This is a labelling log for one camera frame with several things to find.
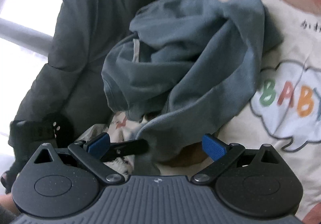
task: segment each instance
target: blue textured pad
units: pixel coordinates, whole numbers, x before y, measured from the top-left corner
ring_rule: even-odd
[[[217,161],[227,153],[228,145],[208,134],[203,135],[202,148],[213,161]]]
[[[87,152],[96,159],[100,159],[110,147],[110,136],[104,134],[87,148]]]

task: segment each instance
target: black mechanical device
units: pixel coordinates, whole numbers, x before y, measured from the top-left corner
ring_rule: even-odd
[[[270,144],[248,150],[207,134],[214,162],[192,176],[127,181],[103,161],[148,151],[145,140],[110,143],[103,133],[65,149],[43,143],[12,187],[16,224],[299,224],[303,188]]]

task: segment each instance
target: white cloud speech bubble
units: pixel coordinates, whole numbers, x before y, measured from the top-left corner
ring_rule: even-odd
[[[291,139],[283,150],[297,151],[321,142],[320,101],[321,71],[286,61],[261,71],[251,108],[272,137]]]

